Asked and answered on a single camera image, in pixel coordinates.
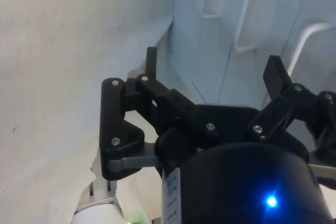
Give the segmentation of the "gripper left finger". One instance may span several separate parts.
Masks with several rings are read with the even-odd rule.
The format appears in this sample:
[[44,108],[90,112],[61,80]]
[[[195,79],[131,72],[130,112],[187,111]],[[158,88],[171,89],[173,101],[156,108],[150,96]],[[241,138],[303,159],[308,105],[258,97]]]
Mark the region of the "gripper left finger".
[[175,89],[156,79],[157,48],[148,47],[145,71],[123,81],[107,78],[101,85],[99,148],[102,175],[120,180],[144,167],[159,167],[165,160],[155,152],[157,144],[145,142],[144,130],[125,120],[135,111],[163,142],[174,147],[209,148],[220,132],[211,116]]

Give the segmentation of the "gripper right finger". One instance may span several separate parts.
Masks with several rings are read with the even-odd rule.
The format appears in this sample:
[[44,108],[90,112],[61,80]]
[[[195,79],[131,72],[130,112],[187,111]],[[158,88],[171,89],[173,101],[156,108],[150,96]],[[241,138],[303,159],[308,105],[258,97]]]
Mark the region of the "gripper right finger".
[[335,157],[335,93],[312,93],[293,83],[279,56],[268,58],[263,80],[270,102],[249,124],[249,132],[261,142],[269,142],[285,131],[293,120],[305,123],[316,145],[318,158]]

